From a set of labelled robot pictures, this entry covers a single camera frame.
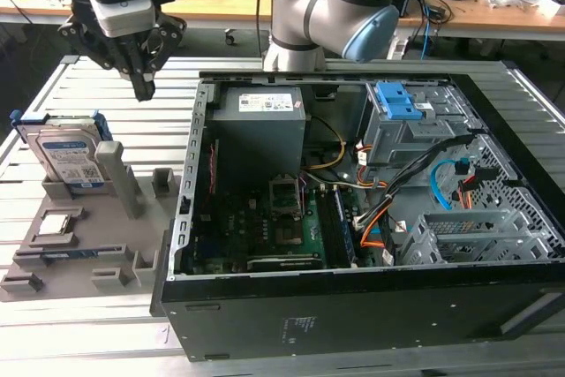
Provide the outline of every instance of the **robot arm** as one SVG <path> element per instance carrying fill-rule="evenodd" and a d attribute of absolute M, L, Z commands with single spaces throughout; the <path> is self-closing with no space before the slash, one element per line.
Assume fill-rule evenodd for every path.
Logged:
<path fill-rule="evenodd" d="M 266 71 L 325 68 L 323 49 L 363 63 L 393 36 L 398 10 L 392 0 L 273 0 L 272 43 Z"/>
<path fill-rule="evenodd" d="M 185 22 L 161 12 L 173 0 L 72 0 L 59 33 L 104 69 L 117 68 L 140 101 L 153 97 L 154 74 L 182 40 Z"/>
<path fill-rule="evenodd" d="M 138 100 L 150 100 L 154 75 L 186 27 L 161 11 L 174 1 L 72 0 L 72 16 L 59 33 L 102 68 L 118 69 L 132 82 Z M 390 0 L 274 0 L 274 15 L 274 43 L 265 61 L 270 71 L 323 68 L 322 47 L 358 62 L 372 59 L 388 43 L 398 19 Z"/>

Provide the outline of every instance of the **green circuit board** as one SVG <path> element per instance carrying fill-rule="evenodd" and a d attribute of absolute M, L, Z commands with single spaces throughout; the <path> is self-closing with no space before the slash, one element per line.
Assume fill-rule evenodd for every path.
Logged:
<path fill-rule="evenodd" d="M 273 215 L 267 193 L 216 199 L 215 213 L 200 215 L 195 271 L 242 272 L 248 260 L 268 257 L 314 257 L 325 264 L 314 192 L 306 191 L 304 201 L 304 214 L 295 220 Z"/>

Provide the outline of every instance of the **black cable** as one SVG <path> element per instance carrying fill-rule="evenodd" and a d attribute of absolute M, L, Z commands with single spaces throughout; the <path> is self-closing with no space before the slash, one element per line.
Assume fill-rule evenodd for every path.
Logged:
<path fill-rule="evenodd" d="M 14 8 L 16 8 L 19 12 L 19 14 L 24 17 L 24 19 L 29 23 L 29 24 L 33 24 L 34 22 L 21 10 L 21 8 L 19 6 L 16 5 L 16 3 L 13 0 L 9 0 L 11 4 L 14 5 Z"/>
<path fill-rule="evenodd" d="M 563 84 L 561 84 L 561 87 L 559 88 L 559 90 L 557 90 L 557 94 L 554 96 L 551 102 L 556 102 L 557 99 L 559 99 L 559 96 L 561 96 L 563 90 L 565 90 L 565 81 L 563 81 Z"/>
<path fill-rule="evenodd" d="M 442 24 L 446 24 L 451 19 L 453 19 L 455 17 L 455 14 L 453 13 L 451 6 L 449 6 L 444 0 L 436 0 L 436 1 L 439 2 L 441 4 L 441 6 L 444 7 L 444 9 L 448 12 L 448 15 L 447 16 L 444 15 L 441 19 L 435 19 L 432 16 L 432 17 L 430 17 L 430 22 L 432 22 L 434 24 L 438 24 L 439 22 L 441 22 Z"/>
<path fill-rule="evenodd" d="M 255 31 L 257 33 L 257 50 L 259 51 L 258 56 L 260 59 L 262 59 L 263 49 L 261 47 L 261 31 L 260 31 L 260 22 L 259 22 L 260 6 L 261 6 L 261 0 L 257 0 L 255 4 Z"/>
<path fill-rule="evenodd" d="M 19 12 L 19 14 L 29 23 L 29 24 L 34 24 L 34 22 L 24 13 L 24 11 L 16 4 L 16 2 L 14 2 L 14 0 L 10 0 L 10 3 L 13 4 L 14 8 L 16 8 Z M 53 42 L 49 39 L 49 37 L 46 37 L 45 40 L 47 40 L 47 43 L 49 43 L 51 45 L 51 47 L 56 50 L 60 55 L 64 55 L 64 53 L 61 52 L 61 50 L 59 50 L 59 48 L 57 46 L 55 46 L 53 44 Z"/>
<path fill-rule="evenodd" d="M 436 143 L 427 149 L 423 154 L 408 162 L 404 167 L 396 173 L 396 175 L 388 182 L 388 186 L 380 197 L 379 205 L 372 207 L 367 212 L 358 218 L 359 223 L 369 222 L 381 210 L 382 205 L 386 204 L 387 200 L 392 200 L 400 188 L 408 183 L 412 177 L 419 172 L 425 170 L 435 160 L 436 156 L 450 148 L 460 145 L 467 145 L 471 143 L 476 137 L 476 134 L 464 134 L 462 136 L 455 136 L 451 139 L 445 139 Z"/>

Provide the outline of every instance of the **desk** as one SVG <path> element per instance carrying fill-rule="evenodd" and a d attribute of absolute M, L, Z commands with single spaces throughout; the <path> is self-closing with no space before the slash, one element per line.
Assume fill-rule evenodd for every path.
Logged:
<path fill-rule="evenodd" d="M 35 24 L 61 25 L 71 15 L 68 6 L 47 0 L 13 0 Z M 164 13 L 184 19 L 192 28 L 255 28 L 257 0 L 176 0 L 162 7 Z M 260 23 L 270 28 L 271 0 L 261 0 Z M 0 0 L 0 22 L 25 24 L 10 0 Z"/>
<path fill-rule="evenodd" d="M 62 24 L 69 8 L 53 6 L 45 0 L 14 0 L 37 24 Z M 190 27 L 255 28 L 256 0 L 177 0 L 165 4 L 165 13 L 185 19 Z M 455 17 L 441 28 L 439 36 L 482 39 L 520 39 L 565 41 L 565 17 L 552 19 L 537 14 L 526 6 L 491 10 L 478 0 L 448 0 Z M 260 24 L 270 28 L 271 0 L 261 0 Z M 9 0 L 0 0 L 0 21 L 25 23 Z M 411 2 L 409 15 L 400 19 L 395 42 L 389 57 L 402 57 L 402 47 L 420 24 L 416 2 Z"/>
<path fill-rule="evenodd" d="M 523 9 L 517 6 L 491 9 L 480 0 L 446 0 L 445 2 L 453 10 L 455 17 L 441 27 L 440 37 L 565 41 L 565 16 L 544 17 L 530 4 L 525 4 Z M 398 24 L 389 58 L 402 57 L 405 44 L 420 22 L 418 3 L 411 1 L 408 16 L 400 19 Z"/>

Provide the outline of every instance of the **aluminum extrusion table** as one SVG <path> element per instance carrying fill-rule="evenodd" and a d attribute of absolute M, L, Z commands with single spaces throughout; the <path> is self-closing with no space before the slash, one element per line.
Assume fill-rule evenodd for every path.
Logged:
<path fill-rule="evenodd" d="M 130 83 L 117 72 L 103 71 L 86 58 L 67 57 L 29 109 L 67 114 L 99 109 L 115 139 L 124 144 L 124 162 L 137 175 L 150 175 L 155 167 L 171 167 L 181 174 L 199 71 L 259 66 L 254 58 L 171 58 L 157 74 L 154 99 L 138 103 Z M 519 70 L 493 62 L 329 61 L 328 66 L 330 70 L 469 73 L 565 188 L 565 118 Z M 0 147 L 0 277 L 40 205 L 43 176 L 34 154 L 12 132 Z M 57 376 L 275 377 L 565 372 L 565 313 L 513 342 L 426 347 L 422 341 L 423 347 L 415 349 L 191 364 L 166 319 L 150 316 L 150 299 L 148 293 L 0 304 L 0 374 L 36 375 L 41 370 Z M 86 358 L 94 360 L 77 363 Z"/>

